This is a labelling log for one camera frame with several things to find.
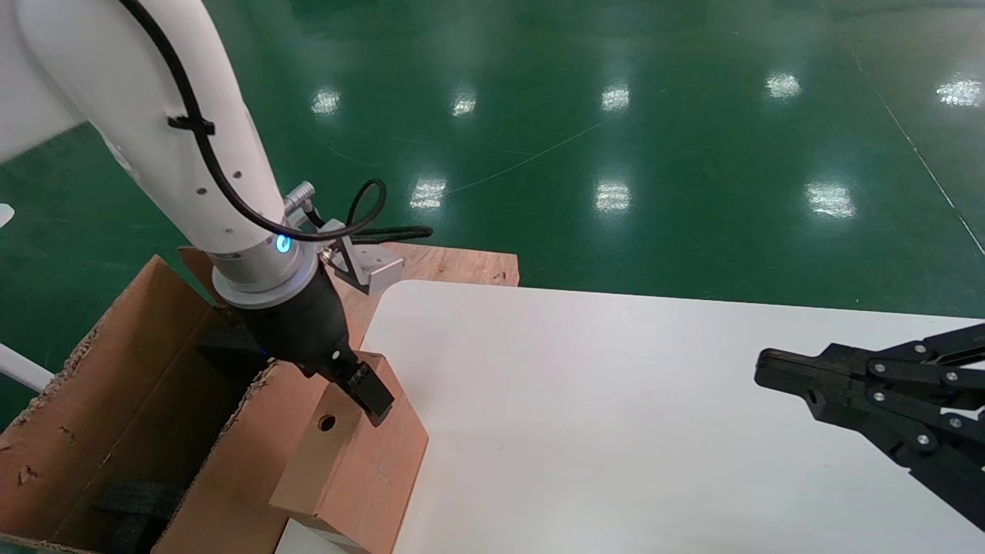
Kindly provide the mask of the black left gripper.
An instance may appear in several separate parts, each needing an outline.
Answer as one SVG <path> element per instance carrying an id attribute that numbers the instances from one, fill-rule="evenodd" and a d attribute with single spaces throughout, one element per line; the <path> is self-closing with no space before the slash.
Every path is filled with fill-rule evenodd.
<path id="1" fill-rule="evenodd" d="M 298 294 L 263 309 L 243 309 L 242 321 L 270 357 L 291 362 L 306 378 L 342 383 L 370 424 L 390 414 L 393 394 L 368 362 L 349 347 L 349 327 L 340 295 L 323 266 Z"/>

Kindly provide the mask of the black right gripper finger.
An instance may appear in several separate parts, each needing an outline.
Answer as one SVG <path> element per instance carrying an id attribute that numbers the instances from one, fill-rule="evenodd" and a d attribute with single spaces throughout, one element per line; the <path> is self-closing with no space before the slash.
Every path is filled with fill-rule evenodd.
<path id="1" fill-rule="evenodd" d="M 851 392 L 893 392 L 940 408 L 983 407 L 984 326 L 974 324 L 879 351 L 830 344 L 819 355 L 764 349 L 756 384 L 813 404 Z"/>
<path id="2" fill-rule="evenodd" d="M 858 432 L 984 529 L 983 421 L 844 375 L 756 374 L 756 384 L 801 397 L 820 423 Z"/>

